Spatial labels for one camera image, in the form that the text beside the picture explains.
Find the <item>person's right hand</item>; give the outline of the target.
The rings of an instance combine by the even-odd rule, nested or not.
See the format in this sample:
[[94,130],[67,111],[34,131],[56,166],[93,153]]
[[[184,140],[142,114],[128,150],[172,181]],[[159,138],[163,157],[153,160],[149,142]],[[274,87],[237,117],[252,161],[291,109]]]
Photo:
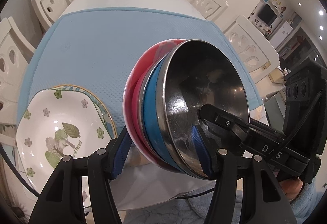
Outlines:
[[288,201],[293,201],[299,195],[304,185],[299,178],[283,180],[279,184]]

